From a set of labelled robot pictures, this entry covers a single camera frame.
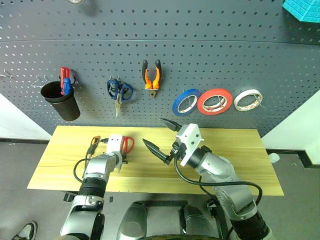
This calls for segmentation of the white black sneaker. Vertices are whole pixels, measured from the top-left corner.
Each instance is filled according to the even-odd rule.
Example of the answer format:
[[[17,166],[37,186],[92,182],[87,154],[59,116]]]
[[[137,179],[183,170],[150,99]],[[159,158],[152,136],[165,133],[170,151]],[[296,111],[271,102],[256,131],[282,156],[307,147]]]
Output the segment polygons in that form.
[[[35,240],[38,226],[34,221],[29,221],[11,240]]]

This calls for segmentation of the red handled scissors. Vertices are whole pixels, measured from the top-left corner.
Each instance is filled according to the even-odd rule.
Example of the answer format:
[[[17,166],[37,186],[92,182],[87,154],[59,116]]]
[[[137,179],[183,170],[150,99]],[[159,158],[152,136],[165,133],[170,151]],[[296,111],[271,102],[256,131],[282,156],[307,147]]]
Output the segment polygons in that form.
[[[127,139],[127,155],[128,155],[133,150],[133,148],[135,146],[135,140],[131,136],[123,136],[123,139]],[[122,160],[123,160],[122,154],[121,154],[121,152],[118,152],[117,171],[119,173],[121,171],[122,165],[125,165],[125,164],[122,164]]]

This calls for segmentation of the black cup holder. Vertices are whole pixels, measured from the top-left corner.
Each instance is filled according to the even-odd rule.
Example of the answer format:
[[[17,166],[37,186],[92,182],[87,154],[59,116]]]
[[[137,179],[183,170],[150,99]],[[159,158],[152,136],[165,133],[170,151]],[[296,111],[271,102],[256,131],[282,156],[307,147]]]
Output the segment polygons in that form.
[[[80,115],[80,110],[75,99],[73,87],[66,95],[61,94],[61,83],[53,81],[41,88],[41,95],[53,106],[60,117],[65,121],[74,121]]]

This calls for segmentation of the red utility knife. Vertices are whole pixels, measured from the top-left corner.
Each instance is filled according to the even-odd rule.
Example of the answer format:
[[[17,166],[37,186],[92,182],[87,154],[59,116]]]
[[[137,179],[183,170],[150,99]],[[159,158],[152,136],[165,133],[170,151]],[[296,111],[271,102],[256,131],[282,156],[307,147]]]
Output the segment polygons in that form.
[[[63,87],[64,87],[64,78],[70,78],[70,72],[71,70],[68,67],[62,66],[60,68],[60,88],[61,88],[60,93],[62,95],[63,95]]]

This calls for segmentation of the white tape roll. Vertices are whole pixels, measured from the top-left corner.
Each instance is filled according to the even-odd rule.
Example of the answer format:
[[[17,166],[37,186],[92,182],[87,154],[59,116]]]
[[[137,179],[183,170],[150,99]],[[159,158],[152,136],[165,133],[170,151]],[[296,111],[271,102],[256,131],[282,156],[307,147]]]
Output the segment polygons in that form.
[[[240,94],[238,94],[235,97],[234,101],[233,101],[233,105],[234,105],[235,109],[240,111],[240,112],[247,112],[247,111],[255,109],[254,108],[254,102],[256,100],[253,101],[252,103],[250,103],[249,105],[245,105],[245,106],[240,106],[239,105],[239,102],[243,98],[248,97],[248,96],[254,96],[254,94],[261,94],[261,93],[257,89],[248,89],[248,90],[245,90],[245,91],[241,92]]]

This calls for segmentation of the blue tape roll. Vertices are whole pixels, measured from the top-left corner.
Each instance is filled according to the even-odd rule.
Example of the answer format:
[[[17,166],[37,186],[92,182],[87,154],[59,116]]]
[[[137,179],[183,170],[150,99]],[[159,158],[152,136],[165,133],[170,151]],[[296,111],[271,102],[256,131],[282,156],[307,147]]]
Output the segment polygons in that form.
[[[188,114],[190,114],[196,107],[197,107],[197,102],[201,96],[201,92],[198,89],[195,88],[191,88],[189,90],[186,90],[185,92],[183,92],[182,94],[180,94],[177,99],[173,102],[172,105],[172,112],[178,116],[178,117],[182,117],[182,116],[186,116]],[[197,102],[196,105],[193,108],[189,108],[186,107],[185,109],[181,109],[181,105],[182,103],[187,100],[187,97],[190,95],[195,95],[197,96]]]

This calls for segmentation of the dark grey metal pegboard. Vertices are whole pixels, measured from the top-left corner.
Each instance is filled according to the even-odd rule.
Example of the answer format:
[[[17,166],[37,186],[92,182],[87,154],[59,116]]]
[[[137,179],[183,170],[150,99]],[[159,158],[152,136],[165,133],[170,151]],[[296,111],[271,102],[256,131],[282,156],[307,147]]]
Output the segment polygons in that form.
[[[65,125],[32,87],[75,71],[79,126],[158,127],[160,118],[207,128],[257,129],[266,135],[320,90],[320,24],[300,22],[283,0],[0,0],[0,94],[49,133]],[[162,77],[155,98],[148,77]],[[107,81],[133,87],[116,117]],[[256,89],[263,100],[241,112],[197,110],[178,117],[184,91],[222,88],[233,96]]]

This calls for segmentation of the wide red tape roll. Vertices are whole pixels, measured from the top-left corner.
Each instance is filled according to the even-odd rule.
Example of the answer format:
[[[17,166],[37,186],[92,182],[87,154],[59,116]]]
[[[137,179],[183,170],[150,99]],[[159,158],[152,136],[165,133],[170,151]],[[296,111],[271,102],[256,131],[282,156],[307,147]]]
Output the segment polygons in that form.
[[[223,96],[225,98],[225,102],[223,104],[223,107],[218,107],[218,103],[214,105],[205,105],[205,102],[209,100],[210,98]],[[224,88],[214,88],[207,90],[204,92],[197,101],[197,109],[200,113],[204,115],[218,115],[221,113],[224,113],[227,111],[233,103],[233,96],[232,94],[224,89]]]

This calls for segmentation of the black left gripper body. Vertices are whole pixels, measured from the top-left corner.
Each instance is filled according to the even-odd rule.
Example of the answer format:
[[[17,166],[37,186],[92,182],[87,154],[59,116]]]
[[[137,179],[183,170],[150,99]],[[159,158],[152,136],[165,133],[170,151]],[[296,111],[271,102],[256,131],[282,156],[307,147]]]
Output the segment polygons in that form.
[[[121,143],[121,155],[122,155],[122,164],[127,164],[128,161],[126,160],[127,158],[127,151],[128,151],[128,140],[123,139]]]

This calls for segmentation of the orange black handled screwdriver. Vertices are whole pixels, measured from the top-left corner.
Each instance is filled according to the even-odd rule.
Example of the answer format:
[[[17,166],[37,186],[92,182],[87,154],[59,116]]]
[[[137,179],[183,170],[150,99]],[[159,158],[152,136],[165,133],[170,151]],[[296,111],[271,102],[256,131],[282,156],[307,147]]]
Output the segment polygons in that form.
[[[94,136],[91,140],[90,146],[87,150],[86,157],[90,159],[92,155],[95,153],[95,150],[100,142],[100,136]]]

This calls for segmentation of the orange black pliers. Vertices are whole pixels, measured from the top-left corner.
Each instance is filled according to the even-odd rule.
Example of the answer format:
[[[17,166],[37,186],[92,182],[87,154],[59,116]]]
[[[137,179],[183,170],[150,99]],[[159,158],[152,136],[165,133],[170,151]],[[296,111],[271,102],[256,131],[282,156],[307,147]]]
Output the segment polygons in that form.
[[[160,85],[160,81],[162,79],[162,65],[161,65],[161,61],[159,59],[157,59],[155,61],[155,79],[153,81],[150,80],[149,76],[148,76],[148,61],[147,60],[143,60],[142,61],[142,79],[144,81],[144,85],[148,84],[152,84],[154,87],[156,85]],[[156,93],[158,90],[148,90],[149,95],[152,98],[155,98]]]

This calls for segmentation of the blue handled scissors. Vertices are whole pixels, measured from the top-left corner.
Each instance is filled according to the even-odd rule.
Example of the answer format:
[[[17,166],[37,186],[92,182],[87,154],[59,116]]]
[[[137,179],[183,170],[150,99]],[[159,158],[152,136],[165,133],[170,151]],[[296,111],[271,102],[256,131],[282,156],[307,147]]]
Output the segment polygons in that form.
[[[134,88],[126,82],[107,81],[106,83],[107,94],[114,100],[115,103],[115,115],[119,116],[121,111],[121,105],[124,102],[128,102],[134,92]]]

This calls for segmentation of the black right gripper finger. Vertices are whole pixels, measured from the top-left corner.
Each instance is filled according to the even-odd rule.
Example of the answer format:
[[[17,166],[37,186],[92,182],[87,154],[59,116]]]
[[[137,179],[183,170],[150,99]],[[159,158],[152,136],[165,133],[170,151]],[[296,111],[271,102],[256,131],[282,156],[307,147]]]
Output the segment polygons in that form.
[[[173,120],[169,120],[166,118],[160,118],[160,120],[172,131],[179,132],[181,129],[181,125]]]
[[[171,155],[167,155],[167,154],[163,153],[157,145],[155,145],[154,143],[152,143],[144,138],[142,139],[142,141],[154,156],[159,158],[165,165],[170,164],[170,162],[173,159],[173,157]]]

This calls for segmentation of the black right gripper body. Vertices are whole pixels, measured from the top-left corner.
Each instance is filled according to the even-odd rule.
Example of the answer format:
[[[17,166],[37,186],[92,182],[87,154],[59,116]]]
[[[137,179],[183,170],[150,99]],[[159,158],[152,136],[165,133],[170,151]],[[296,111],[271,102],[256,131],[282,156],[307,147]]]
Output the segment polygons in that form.
[[[187,147],[183,142],[178,142],[177,140],[172,144],[172,149],[170,151],[169,160],[182,161],[186,156]]]

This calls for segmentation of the cyan brick pattern foam block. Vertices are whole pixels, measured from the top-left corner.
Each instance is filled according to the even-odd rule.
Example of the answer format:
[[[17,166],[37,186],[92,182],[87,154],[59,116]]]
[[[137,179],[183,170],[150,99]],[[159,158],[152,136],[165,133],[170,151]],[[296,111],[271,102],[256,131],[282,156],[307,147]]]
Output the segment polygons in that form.
[[[285,0],[282,7],[300,22],[320,23],[320,0]]]

